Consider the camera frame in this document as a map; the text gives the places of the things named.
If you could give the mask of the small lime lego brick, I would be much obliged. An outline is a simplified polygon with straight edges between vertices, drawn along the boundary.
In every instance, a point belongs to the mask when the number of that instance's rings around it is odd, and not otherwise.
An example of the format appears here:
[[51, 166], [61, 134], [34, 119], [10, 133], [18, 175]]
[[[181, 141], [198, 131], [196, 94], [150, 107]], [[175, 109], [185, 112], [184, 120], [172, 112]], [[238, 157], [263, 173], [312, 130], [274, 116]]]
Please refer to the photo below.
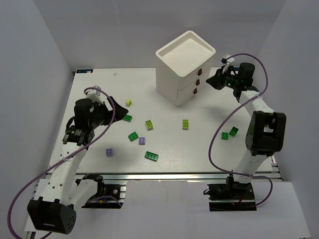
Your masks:
[[129, 107], [132, 105], [132, 100], [131, 99], [127, 99], [125, 102], [126, 106]]

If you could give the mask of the white three-drawer cabinet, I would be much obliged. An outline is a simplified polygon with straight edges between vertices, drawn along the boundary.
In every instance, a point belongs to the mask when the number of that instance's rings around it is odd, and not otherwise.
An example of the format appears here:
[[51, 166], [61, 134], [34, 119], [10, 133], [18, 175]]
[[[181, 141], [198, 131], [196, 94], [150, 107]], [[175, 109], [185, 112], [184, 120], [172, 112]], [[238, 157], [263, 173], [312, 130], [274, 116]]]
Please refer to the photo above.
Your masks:
[[156, 91], [180, 107], [204, 87], [216, 50], [189, 30], [156, 51]]

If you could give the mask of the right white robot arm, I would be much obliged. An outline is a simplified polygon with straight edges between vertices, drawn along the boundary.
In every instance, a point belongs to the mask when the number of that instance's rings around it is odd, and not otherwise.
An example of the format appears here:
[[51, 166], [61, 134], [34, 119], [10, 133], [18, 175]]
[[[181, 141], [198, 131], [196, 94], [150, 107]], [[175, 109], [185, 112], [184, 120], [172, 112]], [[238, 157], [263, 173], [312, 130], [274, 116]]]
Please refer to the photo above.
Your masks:
[[238, 71], [226, 64], [206, 80], [216, 90], [231, 88], [237, 102], [251, 117], [245, 136], [246, 152], [230, 173], [238, 184], [251, 183], [260, 165], [281, 151], [286, 130], [287, 116], [270, 108], [253, 86], [254, 71], [255, 65], [251, 63], [241, 63]]

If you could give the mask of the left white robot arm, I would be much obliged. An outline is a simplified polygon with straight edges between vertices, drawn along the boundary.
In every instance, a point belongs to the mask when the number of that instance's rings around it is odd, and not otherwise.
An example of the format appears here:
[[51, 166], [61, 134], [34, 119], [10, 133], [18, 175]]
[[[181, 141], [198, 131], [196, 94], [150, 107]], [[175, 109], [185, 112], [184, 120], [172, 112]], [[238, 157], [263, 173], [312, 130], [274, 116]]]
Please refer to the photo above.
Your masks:
[[74, 116], [66, 125], [62, 139], [61, 163], [53, 168], [50, 180], [39, 195], [27, 205], [27, 211], [36, 230], [69, 234], [76, 222], [76, 210], [91, 199], [105, 195], [103, 177], [87, 174], [72, 188], [79, 164], [95, 139], [94, 130], [122, 120], [129, 112], [112, 97], [108, 98], [112, 109], [98, 97], [86, 97], [76, 101]]

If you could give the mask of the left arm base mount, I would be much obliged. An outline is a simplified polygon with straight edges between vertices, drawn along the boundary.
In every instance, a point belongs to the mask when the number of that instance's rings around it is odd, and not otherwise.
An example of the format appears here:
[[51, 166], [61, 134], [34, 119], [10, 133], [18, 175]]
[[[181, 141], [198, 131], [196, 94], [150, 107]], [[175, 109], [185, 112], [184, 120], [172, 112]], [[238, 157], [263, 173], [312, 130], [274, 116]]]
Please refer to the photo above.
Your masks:
[[86, 209], [120, 209], [125, 198], [124, 184], [106, 184], [102, 175], [86, 174], [82, 179], [76, 179], [76, 189], [86, 183], [94, 182], [93, 193], [82, 208]]

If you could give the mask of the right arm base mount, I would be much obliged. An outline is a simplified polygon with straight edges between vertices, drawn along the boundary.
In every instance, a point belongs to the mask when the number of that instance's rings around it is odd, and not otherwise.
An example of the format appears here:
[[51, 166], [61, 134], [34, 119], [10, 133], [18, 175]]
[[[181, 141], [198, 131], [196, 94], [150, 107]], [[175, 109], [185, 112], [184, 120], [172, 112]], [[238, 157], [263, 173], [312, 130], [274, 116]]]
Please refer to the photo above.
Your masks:
[[228, 176], [223, 184], [208, 184], [203, 194], [209, 196], [211, 212], [257, 210], [252, 184], [234, 181], [232, 175]]

